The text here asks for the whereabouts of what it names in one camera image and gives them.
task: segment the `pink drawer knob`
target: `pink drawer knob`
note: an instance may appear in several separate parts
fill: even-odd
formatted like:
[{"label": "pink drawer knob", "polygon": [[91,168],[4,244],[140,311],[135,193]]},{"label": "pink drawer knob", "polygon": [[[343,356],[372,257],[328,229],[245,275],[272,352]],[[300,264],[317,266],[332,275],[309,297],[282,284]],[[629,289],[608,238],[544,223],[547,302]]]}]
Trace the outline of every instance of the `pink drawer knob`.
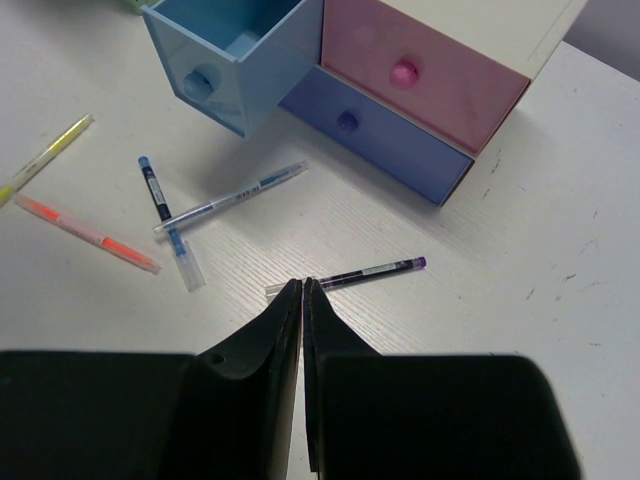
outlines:
[{"label": "pink drawer knob", "polygon": [[394,88],[407,90],[416,84],[419,77],[418,69],[413,63],[401,60],[391,69],[390,80]]}]

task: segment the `open drawer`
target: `open drawer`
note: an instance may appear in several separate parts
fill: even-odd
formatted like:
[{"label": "open drawer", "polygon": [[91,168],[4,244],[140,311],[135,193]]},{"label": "open drawer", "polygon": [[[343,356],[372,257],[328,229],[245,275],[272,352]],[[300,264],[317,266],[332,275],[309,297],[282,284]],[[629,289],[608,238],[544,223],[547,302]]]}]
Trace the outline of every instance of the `open drawer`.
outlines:
[{"label": "open drawer", "polygon": [[319,62],[323,0],[163,0],[143,16],[175,95],[249,136]]}]

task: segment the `yellow highlighter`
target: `yellow highlighter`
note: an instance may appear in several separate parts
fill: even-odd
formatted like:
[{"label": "yellow highlighter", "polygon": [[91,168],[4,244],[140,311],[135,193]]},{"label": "yellow highlighter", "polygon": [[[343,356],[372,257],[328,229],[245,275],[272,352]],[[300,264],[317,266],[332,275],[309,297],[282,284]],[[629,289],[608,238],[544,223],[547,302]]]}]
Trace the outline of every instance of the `yellow highlighter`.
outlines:
[{"label": "yellow highlighter", "polygon": [[67,148],[78,136],[84,132],[93,122],[91,114],[86,114],[80,120],[71,125],[66,132],[60,135],[47,148],[35,156],[16,173],[9,182],[0,187],[0,207],[9,201],[11,196],[22,188],[42,168],[53,160],[62,150]]}]

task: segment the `purple drawer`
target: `purple drawer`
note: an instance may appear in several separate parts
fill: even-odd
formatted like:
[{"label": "purple drawer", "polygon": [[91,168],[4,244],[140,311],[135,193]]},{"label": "purple drawer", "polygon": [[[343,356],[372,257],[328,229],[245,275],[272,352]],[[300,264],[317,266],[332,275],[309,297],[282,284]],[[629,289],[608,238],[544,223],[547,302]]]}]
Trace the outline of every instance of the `purple drawer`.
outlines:
[{"label": "purple drawer", "polygon": [[314,68],[280,104],[436,205],[473,160],[349,85]]}]

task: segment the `blue drawer knob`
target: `blue drawer knob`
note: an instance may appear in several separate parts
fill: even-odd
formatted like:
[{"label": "blue drawer knob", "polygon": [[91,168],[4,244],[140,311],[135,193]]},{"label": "blue drawer knob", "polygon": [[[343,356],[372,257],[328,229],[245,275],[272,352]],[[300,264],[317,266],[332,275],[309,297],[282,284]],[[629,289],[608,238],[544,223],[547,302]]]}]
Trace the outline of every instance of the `blue drawer knob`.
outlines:
[{"label": "blue drawer knob", "polygon": [[182,87],[187,98],[197,103],[205,102],[213,93],[211,82],[196,71],[184,77]]},{"label": "blue drawer knob", "polygon": [[349,112],[344,112],[338,117],[338,129],[345,135],[351,135],[358,129],[358,119]]}]

